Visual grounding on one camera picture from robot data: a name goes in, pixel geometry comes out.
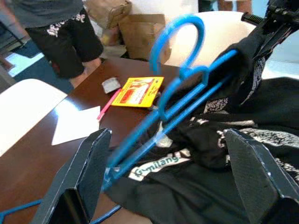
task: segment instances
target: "wooden table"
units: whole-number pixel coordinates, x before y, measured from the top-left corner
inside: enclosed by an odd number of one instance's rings
[[[163,66],[165,76],[161,90],[177,75],[177,67]],[[149,64],[128,59],[110,59],[103,63],[64,101],[80,110],[104,106],[111,95],[103,92],[101,83],[118,77],[124,85],[128,77],[153,76]],[[117,146],[149,111],[129,107],[111,107],[104,116],[101,127],[113,131],[111,146]],[[55,109],[0,157],[0,211],[43,198],[59,168],[76,152],[83,139],[52,146],[57,123]],[[115,206],[106,195],[101,195],[94,218]],[[30,223],[37,206],[21,210],[5,218],[5,224]],[[105,224],[150,224],[150,220],[121,209]]]

